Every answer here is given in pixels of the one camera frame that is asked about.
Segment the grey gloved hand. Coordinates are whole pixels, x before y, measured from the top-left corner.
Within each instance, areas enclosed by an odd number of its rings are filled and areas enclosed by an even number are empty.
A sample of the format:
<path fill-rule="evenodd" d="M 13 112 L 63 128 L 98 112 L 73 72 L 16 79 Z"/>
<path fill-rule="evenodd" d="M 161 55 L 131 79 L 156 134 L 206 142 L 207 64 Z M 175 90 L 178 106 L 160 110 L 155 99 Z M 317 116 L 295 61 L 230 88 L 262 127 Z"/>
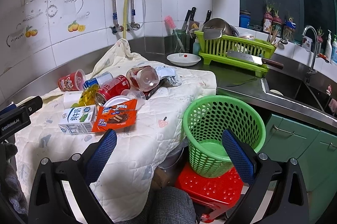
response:
<path fill-rule="evenodd" d="M 5 197 L 19 215 L 26 217 L 28 215 L 27 200 L 22 191 L 17 173 L 10 163 L 10 159 L 17 154 L 18 149 L 13 143 L 6 142 L 1 143 L 1 147 L 5 149 L 5 174 L 3 181 L 6 191 Z"/>

